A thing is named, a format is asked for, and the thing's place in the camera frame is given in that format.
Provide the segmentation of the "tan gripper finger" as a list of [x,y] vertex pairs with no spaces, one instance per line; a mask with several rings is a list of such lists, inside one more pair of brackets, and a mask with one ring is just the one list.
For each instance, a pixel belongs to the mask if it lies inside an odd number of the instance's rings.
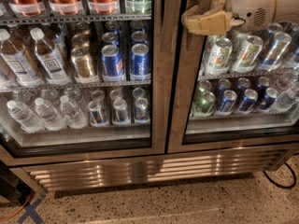
[[233,27],[241,26],[244,23],[243,20],[235,19],[231,12],[223,10],[210,15],[188,16],[184,14],[182,16],[182,24],[189,33],[195,35],[223,35]]
[[225,10],[226,0],[211,0],[210,11],[216,13]]

